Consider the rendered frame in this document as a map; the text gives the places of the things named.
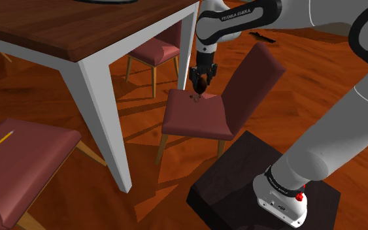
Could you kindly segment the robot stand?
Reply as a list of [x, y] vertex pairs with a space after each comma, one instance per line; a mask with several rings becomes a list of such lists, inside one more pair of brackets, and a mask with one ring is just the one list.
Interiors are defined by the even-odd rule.
[[280, 156], [245, 131], [191, 186], [187, 203], [210, 230], [333, 230], [341, 194], [323, 181], [306, 185], [308, 214], [297, 229], [259, 206], [252, 181]]

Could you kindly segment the dark brown egg-shaped thing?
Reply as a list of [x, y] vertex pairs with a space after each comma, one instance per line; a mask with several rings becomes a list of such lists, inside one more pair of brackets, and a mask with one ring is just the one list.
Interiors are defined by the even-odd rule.
[[194, 90], [195, 90], [196, 93], [201, 95], [205, 92], [207, 86], [208, 86], [207, 81], [204, 78], [199, 77]]

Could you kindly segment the dark red upholstered chair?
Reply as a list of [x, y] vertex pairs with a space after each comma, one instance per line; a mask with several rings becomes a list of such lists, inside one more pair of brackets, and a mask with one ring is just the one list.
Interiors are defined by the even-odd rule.
[[78, 149], [98, 163], [105, 161], [81, 141], [78, 131], [7, 118], [0, 123], [0, 230], [46, 230], [29, 207]]
[[155, 163], [161, 160], [168, 136], [218, 141], [218, 156], [231, 141], [286, 68], [262, 42], [256, 43], [233, 73], [221, 95], [169, 90]]
[[174, 61], [175, 73], [178, 75], [180, 54], [180, 36], [182, 21], [178, 21], [171, 27], [157, 34], [136, 49], [127, 54], [127, 69], [125, 81], [127, 82], [131, 73], [131, 60], [134, 59], [151, 68], [152, 75], [152, 97], [156, 96], [156, 69], [170, 60]]

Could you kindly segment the wooden table with white legs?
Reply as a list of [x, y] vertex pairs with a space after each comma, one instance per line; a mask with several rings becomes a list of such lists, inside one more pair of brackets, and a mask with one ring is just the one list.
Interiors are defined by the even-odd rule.
[[178, 88], [184, 89], [199, 1], [0, 0], [0, 52], [61, 73], [122, 192], [132, 183], [109, 66], [180, 22]]

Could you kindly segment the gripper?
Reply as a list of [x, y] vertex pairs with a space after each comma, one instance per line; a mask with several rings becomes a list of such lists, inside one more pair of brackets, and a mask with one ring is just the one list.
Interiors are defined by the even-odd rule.
[[192, 84], [196, 86], [200, 79], [199, 72], [207, 72], [207, 85], [209, 86], [212, 78], [216, 76], [217, 66], [218, 65], [214, 63], [214, 52], [197, 52], [196, 67], [190, 67], [189, 79]]

